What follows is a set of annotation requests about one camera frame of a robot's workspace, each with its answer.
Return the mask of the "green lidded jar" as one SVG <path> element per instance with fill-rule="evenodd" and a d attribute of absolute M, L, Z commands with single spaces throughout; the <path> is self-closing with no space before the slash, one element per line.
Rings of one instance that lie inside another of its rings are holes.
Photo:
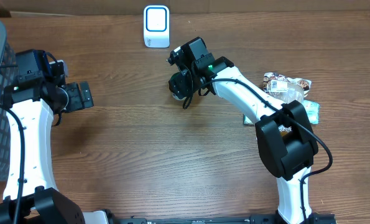
<path fill-rule="evenodd" d="M 176 100 L 183 100 L 185 98 L 183 85 L 183 75 L 180 72 L 174 73 L 169 80 L 169 90 L 172 92 Z"/>

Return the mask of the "brown white snack pouch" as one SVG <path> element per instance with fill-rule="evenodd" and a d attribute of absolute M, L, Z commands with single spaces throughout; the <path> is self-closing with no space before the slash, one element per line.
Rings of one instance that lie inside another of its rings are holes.
<path fill-rule="evenodd" d="M 291 103 L 294 100 L 303 103 L 311 85 L 310 80 L 290 78 L 274 72 L 267 72 L 263 77 L 263 90 L 284 103 Z"/>

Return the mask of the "teal white tissue pack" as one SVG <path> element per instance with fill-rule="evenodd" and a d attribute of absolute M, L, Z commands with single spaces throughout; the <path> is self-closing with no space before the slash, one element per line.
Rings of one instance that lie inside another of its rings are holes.
<path fill-rule="evenodd" d="M 304 100 L 303 106 L 307 112 L 308 119 L 311 124 L 319 123 L 320 104 L 314 101 Z"/>

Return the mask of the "teal white small packet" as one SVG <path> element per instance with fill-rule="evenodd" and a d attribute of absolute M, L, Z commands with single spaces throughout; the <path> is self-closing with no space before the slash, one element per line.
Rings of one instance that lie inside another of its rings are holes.
<path fill-rule="evenodd" d="M 254 123 L 244 114 L 243 115 L 243 124 L 244 125 L 253 125 Z"/>

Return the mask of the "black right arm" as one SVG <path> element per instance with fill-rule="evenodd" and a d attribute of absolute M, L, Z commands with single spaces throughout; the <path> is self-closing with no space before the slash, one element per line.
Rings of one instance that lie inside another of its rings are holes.
<path fill-rule="evenodd" d="M 232 61 L 214 58 L 200 37 L 171 51 L 167 62 L 178 68 L 169 90 L 183 101 L 183 108 L 190 106 L 194 93 L 205 90 L 228 100 L 251 120 L 261 161 L 277 179 L 278 221 L 310 223 L 307 176 L 318 146 L 303 105 L 263 92 Z"/>

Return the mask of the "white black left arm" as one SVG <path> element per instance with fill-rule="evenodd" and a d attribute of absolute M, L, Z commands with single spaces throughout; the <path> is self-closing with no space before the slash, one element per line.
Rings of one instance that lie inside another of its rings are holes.
<path fill-rule="evenodd" d="M 66 83 L 63 60 L 21 62 L 0 108 L 9 122 L 10 168 L 0 223 L 113 223 L 107 210 L 83 212 L 57 189 L 52 170 L 55 115 L 93 106 L 88 85 Z"/>

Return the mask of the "white barcode scanner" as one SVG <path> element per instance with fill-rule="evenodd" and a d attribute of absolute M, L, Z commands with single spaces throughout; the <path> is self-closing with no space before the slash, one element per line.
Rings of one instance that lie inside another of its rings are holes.
<path fill-rule="evenodd" d="M 164 5 L 144 8 L 144 43 L 148 48 L 168 48 L 170 45 L 170 11 Z"/>

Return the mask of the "brown cardboard backboard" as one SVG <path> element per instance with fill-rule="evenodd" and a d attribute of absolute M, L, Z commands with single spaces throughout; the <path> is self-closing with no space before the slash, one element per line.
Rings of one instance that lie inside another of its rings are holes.
<path fill-rule="evenodd" d="M 0 17 L 11 12 L 65 15 L 142 14 L 151 4 L 172 13 L 370 10 L 370 0 L 0 0 Z"/>

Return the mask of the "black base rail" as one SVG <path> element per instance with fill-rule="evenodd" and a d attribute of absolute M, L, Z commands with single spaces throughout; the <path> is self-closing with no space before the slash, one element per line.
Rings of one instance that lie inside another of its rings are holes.
<path fill-rule="evenodd" d="M 221 217 L 221 218 L 179 218 L 155 219 L 146 218 L 116 218 L 118 224 L 279 224 L 285 223 L 279 214 L 251 215 L 250 217 Z"/>

